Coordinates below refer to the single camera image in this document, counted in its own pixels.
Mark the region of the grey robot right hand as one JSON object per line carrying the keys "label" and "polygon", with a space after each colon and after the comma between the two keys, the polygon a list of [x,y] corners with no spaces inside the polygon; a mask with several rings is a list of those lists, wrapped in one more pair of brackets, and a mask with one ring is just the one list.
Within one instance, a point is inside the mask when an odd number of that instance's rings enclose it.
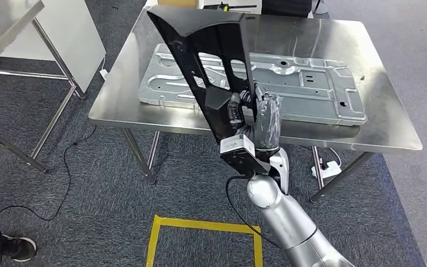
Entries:
{"label": "grey robot right hand", "polygon": [[[229,123],[234,133],[244,134],[258,150],[272,151],[279,148],[280,139],[280,108],[281,98],[266,91],[260,84],[255,83],[255,96],[249,91],[233,93],[228,105]],[[256,104],[255,123],[248,125],[242,108],[252,109]]]}

